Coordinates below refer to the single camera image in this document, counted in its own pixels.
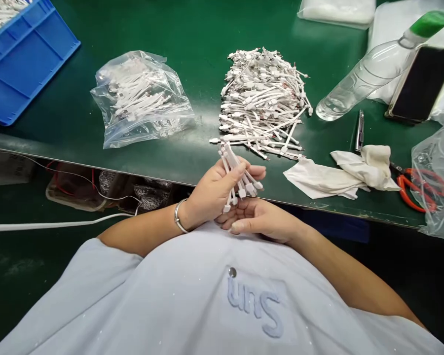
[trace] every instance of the plastic water bottle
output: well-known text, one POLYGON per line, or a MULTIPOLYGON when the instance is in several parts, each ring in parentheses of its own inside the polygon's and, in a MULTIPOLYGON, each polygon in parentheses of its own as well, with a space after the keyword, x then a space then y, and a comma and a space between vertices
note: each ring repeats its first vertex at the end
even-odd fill
POLYGON ((403 36, 373 48, 316 107, 325 121, 345 115, 376 89, 400 76, 412 63, 417 47, 444 27, 444 12, 429 11, 403 36))

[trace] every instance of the green workbench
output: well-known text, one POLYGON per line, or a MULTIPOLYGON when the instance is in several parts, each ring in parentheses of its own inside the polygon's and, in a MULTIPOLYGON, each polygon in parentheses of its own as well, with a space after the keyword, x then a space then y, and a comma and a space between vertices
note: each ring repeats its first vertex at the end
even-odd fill
MULTIPOLYGON (((264 46, 278 50, 310 75, 306 92, 313 106, 364 55, 367 32, 297 18, 300 0, 54 0, 54 5, 82 42, 11 127, 0 127, 0 149, 101 169, 195 185, 218 159, 217 146, 224 76, 237 49, 264 46), (168 58, 188 95, 196 122, 172 137, 102 150, 102 115, 89 91, 95 72, 108 60, 132 50, 168 58)), ((365 144, 386 144, 392 160, 409 167, 410 150, 438 129, 435 122, 406 127, 383 118, 385 105, 364 101, 365 144)), ((358 110, 335 122, 303 117, 294 137, 317 164, 335 166, 329 153, 351 150, 358 110)), ((260 197, 286 204, 417 227, 424 215, 404 204, 397 192, 359 191, 343 197, 311 200, 282 172, 294 161, 271 156, 264 162, 242 147, 235 152, 253 164, 265 164, 260 197)))

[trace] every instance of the hand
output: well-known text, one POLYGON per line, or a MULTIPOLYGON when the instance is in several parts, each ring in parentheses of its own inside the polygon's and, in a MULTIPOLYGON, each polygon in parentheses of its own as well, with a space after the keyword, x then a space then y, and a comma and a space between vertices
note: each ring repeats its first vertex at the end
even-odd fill
POLYGON ((262 233, 271 239, 286 244, 307 228, 307 225, 268 201, 246 198, 239 201, 228 213, 216 218, 223 229, 232 234, 262 233))
POLYGON ((229 174, 225 173, 222 160, 219 159, 202 177, 187 201, 181 205, 179 216, 181 225, 186 230, 192 230, 222 214, 232 188, 240 181, 245 170, 255 180, 262 180, 266 176, 266 167, 251 165, 242 157, 238 159, 241 164, 229 174))

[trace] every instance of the blue plastic crate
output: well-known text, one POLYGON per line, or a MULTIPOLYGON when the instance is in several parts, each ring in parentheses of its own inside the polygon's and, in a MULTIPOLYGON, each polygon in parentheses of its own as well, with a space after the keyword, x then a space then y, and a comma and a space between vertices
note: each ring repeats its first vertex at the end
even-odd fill
POLYGON ((0 29, 0 125, 18 118, 80 46, 49 0, 34 0, 0 29))

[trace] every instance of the silver bangle bracelet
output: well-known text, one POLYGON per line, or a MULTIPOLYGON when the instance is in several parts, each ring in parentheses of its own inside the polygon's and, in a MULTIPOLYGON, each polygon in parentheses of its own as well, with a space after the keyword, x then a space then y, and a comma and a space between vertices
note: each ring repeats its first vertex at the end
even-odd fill
POLYGON ((184 201, 186 201, 186 200, 187 200, 187 198, 184 199, 184 200, 181 200, 181 201, 176 205, 176 208, 174 209, 174 222, 177 224, 177 226, 179 227, 179 229, 182 230, 183 233, 189 233, 189 232, 186 231, 186 230, 184 229, 184 227, 181 225, 181 223, 179 222, 180 219, 179 219, 179 217, 178 217, 178 210, 179 210, 179 206, 180 206, 184 201))

